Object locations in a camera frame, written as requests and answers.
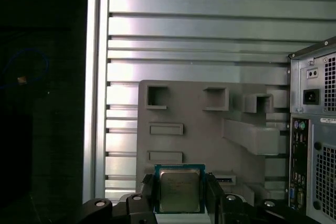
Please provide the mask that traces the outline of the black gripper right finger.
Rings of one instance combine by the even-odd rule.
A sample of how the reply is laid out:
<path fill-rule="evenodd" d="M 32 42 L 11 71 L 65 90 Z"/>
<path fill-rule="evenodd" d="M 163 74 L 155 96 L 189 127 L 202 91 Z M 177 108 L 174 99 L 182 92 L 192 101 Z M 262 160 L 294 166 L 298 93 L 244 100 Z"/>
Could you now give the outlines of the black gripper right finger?
<path fill-rule="evenodd" d="M 225 193 L 216 177 L 205 175 L 205 207 L 211 223 L 312 223 L 312 219 L 274 199 L 265 199 L 252 206 L 240 195 Z"/>

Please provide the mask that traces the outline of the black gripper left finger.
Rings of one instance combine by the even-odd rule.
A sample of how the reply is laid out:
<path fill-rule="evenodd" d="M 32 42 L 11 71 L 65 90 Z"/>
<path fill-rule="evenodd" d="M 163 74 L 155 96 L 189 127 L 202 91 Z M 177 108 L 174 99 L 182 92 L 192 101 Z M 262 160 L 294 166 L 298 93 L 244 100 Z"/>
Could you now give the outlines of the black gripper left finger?
<path fill-rule="evenodd" d="M 110 200 L 96 198 L 78 210 L 79 223 L 155 223 L 155 179 L 145 175 L 139 193 L 129 194 L 114 205 Z"/>

